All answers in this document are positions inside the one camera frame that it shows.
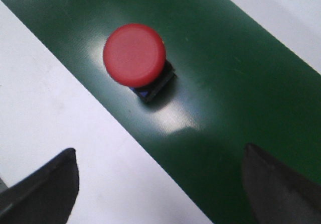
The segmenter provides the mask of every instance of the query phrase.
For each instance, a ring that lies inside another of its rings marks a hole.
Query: green surface
[[[245,143],[321,183],[321,76],[229,0],[2,1],[216,224],[254,223]],[[103,66],[131,22],[159,32],[178,76],[149,105]]]

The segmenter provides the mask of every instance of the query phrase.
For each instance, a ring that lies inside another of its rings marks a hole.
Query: black object
[[[1,224],[65,224],[79,189],[74,149],[66,149],[0,194]]]
[[[162,72],[152,83],[143,87],[131,87],[130,89],[134,93],[136,93],[144,102],[149,102],[174,76],[174,69],[172,65],[166,60]]]
[[[258,223],[321,223],[321,186],[254,144],[245,148],[243,185]]]

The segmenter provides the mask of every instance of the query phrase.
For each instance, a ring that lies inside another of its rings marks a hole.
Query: white surface
[[[321,0],[231,0],[321,74]]]
[[[76,149],[76,223],[211,223],[0,2],[0,176],[12,186]]]

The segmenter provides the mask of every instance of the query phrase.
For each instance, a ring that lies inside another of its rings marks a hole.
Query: red button
[[[153,82],[163,70],[165,46],[152,28],[128,24],[108,38],[104,63],[109,75],[122,85],[142,87]]]

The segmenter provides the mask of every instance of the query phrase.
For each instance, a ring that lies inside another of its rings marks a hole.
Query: round button cap
[[[103,58],[107,72],[115,81],[129,87],[142,87],[159,76],[166,52],[155,30],[142,24],[128,24],[110,35]]]

